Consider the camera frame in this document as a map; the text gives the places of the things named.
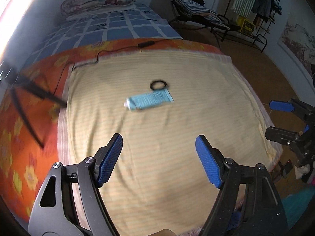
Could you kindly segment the orange floral bed sheet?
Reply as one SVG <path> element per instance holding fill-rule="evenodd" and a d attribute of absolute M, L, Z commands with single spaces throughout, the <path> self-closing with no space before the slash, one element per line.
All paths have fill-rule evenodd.
<path fill-rule="evenodd" d="M 81 61 L 117 52 L 136 51 L 148 39 L 103 41 L 48 56 L 22 72 L 40 87 L 61 96 L 68 71 Z M 32 127 L 43 141 L 41 149 L 27 131 L 6 91 L 1 101 L 1 197 L 19 220 L 27 223 L 36 195 L 51 165 L 58 160 L 59 107 L 35 97 L 23 101 Z"/>

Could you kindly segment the black clothes rack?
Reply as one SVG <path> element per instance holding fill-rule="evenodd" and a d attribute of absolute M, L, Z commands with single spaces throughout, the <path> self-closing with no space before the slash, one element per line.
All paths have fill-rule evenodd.
<path fill-rule="evenodd" d="M 275 16 L 282 14 L 280 0 L 229 0 L 223 16 L 231 25 L 232 39 L 263 52 Z"/>

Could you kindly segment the yellow crate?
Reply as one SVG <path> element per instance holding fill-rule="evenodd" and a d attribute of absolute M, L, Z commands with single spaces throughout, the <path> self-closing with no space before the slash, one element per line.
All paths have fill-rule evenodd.
<path fill-rule="evenodd" d="M 246 35 L 246 36 L 251 36 L 254 32 L 255 25 L 251 23 L 248 19 L 239 16 L 237 18 L 236 23 L 241 27 L 240 28 L 240 33 Z"/>

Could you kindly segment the dark hanging jacket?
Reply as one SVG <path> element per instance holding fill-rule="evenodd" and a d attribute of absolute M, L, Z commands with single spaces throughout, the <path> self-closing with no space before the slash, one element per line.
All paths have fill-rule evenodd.
<path fill-rule="evenodd" d="M 282 8 L 275 0 L 255 0 L 251 11 L 256 14 L 253 24 L 258 24 L 261 20 L 268 22 L 272 12 L 282 15 Z"/>

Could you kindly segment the light blue tube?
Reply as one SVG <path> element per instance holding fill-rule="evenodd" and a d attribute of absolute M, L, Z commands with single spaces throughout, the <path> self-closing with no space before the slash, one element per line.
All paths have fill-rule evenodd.
<path fill-rule="evenodd" d="M 168 89 L 158 89 L 144 94 L 131 96 L 124 102 L 124 107 L 130 111 L 144 110 L 163 103 L 173 103 L 174 100 Z"/>

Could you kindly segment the striped yellow towel blanket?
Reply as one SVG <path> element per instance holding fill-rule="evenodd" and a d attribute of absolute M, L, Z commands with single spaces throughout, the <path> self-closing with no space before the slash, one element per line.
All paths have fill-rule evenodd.
<path fill-rule="evenodd" d="M 127 98 L 168 89 L 174 102 L 130 111 Z M 81 162 L 115 133 L 123 149 L 100 189 L 120 235 L 199 228 L 217 197 L 195 150 L 204 135 L 226 157 L 272 170 L 283 150 L 268 141 L 265 108 L 229 56 L 188 50 L 111 55 L 69 77 L 70 162 Z"/>

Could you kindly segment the striped cushion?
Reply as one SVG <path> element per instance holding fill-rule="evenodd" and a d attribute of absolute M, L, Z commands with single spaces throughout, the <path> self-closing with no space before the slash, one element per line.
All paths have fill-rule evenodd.
<path fill-rule="evenodd" d="M 205 20 L 203 25 L 208 23 L 213 24 L 216 27 L 222 28 L 224 30 L 230 30 L 227 23 L 224 23 L 217 15 L 215 11 L 207 9 L 203 5 L 192 0 L 174 0 L 175 5 L 184 16 L 189 19 Z"/>

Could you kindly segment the wall picture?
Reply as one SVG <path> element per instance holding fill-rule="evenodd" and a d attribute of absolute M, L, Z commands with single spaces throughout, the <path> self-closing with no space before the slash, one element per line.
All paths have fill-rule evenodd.
<path fill-rule="evenodd" d="M 314 65 L 314 16 L 291 11 L 278 44 L 312 77 Z"/>

